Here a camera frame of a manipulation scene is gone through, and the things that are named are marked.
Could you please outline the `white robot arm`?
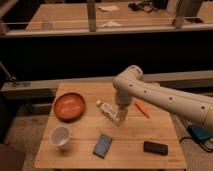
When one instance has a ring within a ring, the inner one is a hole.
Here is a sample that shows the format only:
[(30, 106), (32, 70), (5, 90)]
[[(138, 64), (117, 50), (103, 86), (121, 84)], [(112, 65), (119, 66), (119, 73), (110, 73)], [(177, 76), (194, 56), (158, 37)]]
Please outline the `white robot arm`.
[(113, 79), (115, 101), (128, 107), (132, 98), (144, 100), (213, 132), (213, 98), (174, 90), (143, 81), (143, 71), (131, 65)]

